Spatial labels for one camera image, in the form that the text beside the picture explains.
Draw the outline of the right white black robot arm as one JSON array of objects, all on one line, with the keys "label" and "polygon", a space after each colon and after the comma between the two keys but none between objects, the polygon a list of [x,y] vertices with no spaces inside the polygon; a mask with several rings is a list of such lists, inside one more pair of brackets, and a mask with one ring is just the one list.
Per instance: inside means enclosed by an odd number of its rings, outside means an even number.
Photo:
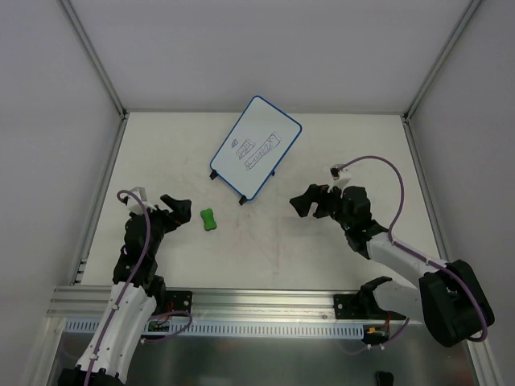
[{"label": "right white black robot arm", "polygon": [[373,219],[363,187],[311,184],[289,202],[301,217],[330,217],[344,230],[354,252],[409,282],[401,285],[383,276],[362,285],[355,303],[366,316],[378,318],[393,311],[423,322],[444,347],[486,338],[495,315],[472,267],[462,260],[430,259],[394,240]]}]

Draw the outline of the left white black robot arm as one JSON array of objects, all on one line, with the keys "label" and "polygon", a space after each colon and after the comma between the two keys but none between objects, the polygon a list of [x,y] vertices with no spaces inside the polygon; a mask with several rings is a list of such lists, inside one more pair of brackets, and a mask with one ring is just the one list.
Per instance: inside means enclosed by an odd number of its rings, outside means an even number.
[{"label": "left white black robot arm", "polygon": [[189,199],[161,195],[165,208],[146,201],[142,188],[120,190],[117,200],[130,211],[120,256],[113,270],[113,285],[101,321],[73,368],[60,373],[59,385],[124,385],[134,352],[150,321],[184,317],[182,334],[192,324],[187,310],[168,308],[163,277],[157,275],[157,253],[166,234],[192,217]]}]

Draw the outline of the green bone-shaped eraser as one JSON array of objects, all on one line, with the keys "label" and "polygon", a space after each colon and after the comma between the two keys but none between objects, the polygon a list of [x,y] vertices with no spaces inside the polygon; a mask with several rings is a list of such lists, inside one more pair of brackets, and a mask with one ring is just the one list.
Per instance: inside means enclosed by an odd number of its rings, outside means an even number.
[{"label": "green bone-shaped eraser", "polygon": [[204,230],[206,232],[215,230],[217,228],[217,223],[214,218],[214,213],[211,208],[204,209],[200,212],[200,217],[204,223]]}]

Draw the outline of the blue framed whiteboard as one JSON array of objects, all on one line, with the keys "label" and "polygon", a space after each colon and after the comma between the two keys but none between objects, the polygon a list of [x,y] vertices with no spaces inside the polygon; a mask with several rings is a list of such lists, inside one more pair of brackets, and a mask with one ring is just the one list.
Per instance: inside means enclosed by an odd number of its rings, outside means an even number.
[{"label": "blue framed whiteboard", "polygon": [[302,131],[302,125],[293,117],[256,95],[221,143],[209,167],[249,202],[275,175]]}]

